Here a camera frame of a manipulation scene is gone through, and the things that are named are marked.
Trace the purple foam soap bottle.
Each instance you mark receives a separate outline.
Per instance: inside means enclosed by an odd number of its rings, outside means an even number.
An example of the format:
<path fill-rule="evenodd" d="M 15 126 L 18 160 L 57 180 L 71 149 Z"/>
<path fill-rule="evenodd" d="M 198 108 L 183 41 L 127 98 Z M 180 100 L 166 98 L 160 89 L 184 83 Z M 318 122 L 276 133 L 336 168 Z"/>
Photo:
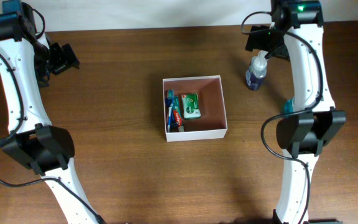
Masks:
<path fill-rule="evenodd" d="M 267 51 L 261 50 L 257 56 L 252 57 L 246 71 L 246 84 L 248 89 L 256 91 L 260 88 L 267 74 Z"/>

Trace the blue mouthwash bottle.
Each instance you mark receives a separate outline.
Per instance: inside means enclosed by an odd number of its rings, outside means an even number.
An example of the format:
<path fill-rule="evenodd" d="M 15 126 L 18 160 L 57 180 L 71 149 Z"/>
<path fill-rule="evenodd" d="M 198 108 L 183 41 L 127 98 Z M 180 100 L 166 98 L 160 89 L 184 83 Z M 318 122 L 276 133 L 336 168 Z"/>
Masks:
<path fill-rule="evenodd" d="M 295 98 L 291 98 L 289 99 L 285 104 L 284 104 L 284 108 L 283 108 L 283 112 L 285 114 L 290 114 L 294 112 L 293 106 L 294 106 L 294 101 Z"/>

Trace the green soap bar pack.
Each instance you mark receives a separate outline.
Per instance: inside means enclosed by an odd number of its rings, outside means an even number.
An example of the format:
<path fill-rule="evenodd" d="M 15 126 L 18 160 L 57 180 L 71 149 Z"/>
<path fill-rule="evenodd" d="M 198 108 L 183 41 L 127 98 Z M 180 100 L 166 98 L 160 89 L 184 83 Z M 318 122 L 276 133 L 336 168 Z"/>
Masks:
<path fill-rule="evenodd" d="M 184 94 L 181 96 L 183 105 L 183 116 L 185 119 L 201 118 L 201 111 L 198 105 L 198 95 L 196 93 Z"/>

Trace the blue white toothbrush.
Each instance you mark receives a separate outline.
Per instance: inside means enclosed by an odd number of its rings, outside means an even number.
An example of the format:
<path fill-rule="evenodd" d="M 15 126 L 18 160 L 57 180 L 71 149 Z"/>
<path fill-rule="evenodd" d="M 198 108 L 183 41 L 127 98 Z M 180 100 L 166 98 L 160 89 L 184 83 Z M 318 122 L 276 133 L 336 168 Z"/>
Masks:
<path fill-rule="evenodd" d="M 168 118 L 167 118 L 167 132 L 170 132 L 171 120 L 172 120 L 172 108 L 174 102 L 174 90 L 167 90 L 167 99 L 166 103 L 168 106 Z"/>

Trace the red green toothpaste tube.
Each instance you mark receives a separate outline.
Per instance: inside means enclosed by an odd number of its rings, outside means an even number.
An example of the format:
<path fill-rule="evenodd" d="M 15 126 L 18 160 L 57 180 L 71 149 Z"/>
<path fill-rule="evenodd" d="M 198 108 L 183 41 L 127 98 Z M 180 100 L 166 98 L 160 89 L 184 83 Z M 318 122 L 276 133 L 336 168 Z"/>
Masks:
<path fill-rule="evenodd" d="M 172 113 L 173 113 L 173 117 L 175 119 L 176 126 L 178 128 L 178 131 L 184 132 L 185 130 L 184 130 L 183 121 L 181 118 L 180 104 L 179 104 L 179 99 L 177 96 L 174 96 L 174 99 L 173 99 Z"/>

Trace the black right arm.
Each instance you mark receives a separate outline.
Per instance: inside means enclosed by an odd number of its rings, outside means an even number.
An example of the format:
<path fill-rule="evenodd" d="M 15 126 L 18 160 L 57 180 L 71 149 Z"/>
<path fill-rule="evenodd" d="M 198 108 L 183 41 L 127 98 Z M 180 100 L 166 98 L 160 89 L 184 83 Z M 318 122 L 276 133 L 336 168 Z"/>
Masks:
<path fill-rule="evenodd" d="M 323 58 L 323 9 L 319 1 L 272 0 L 269 26 L 252 26 L 246 50 L 258 50 L 246 72 L 246 85 L 258 90 L 270 58 L 290 61 L 294 96 L 284 112 L 267 119 L 260 131 L 276 120 L 276 139 L 282 153 L 267 150 L 284 161 L 280 198 L 271 223 L 309 223 L 311 178 L 319 155 L 346 122 L 329 91 Z"/>

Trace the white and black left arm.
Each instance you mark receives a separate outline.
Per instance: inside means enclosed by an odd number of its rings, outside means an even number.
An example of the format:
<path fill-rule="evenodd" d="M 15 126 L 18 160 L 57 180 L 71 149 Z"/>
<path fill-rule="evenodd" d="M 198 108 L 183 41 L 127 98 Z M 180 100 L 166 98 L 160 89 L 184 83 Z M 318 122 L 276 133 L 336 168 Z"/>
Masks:
<path fill-rule="evenodd" d="M 44 30 L 37 30 L 37 13 L 20 0 L 2 2 L 0 77 L 9 113 L 9 135 L 0 140 L 0 149 L 39 178 L 23 184 L 0 179 L 0 184 L 19 188 L 45 182 L 68 223 L 104 223 L 76 174 L 70 133 L 53 126 L 40 96 L 51 74 L 79 68 L 80 62 L 70 44 L 53 43 Z"/>

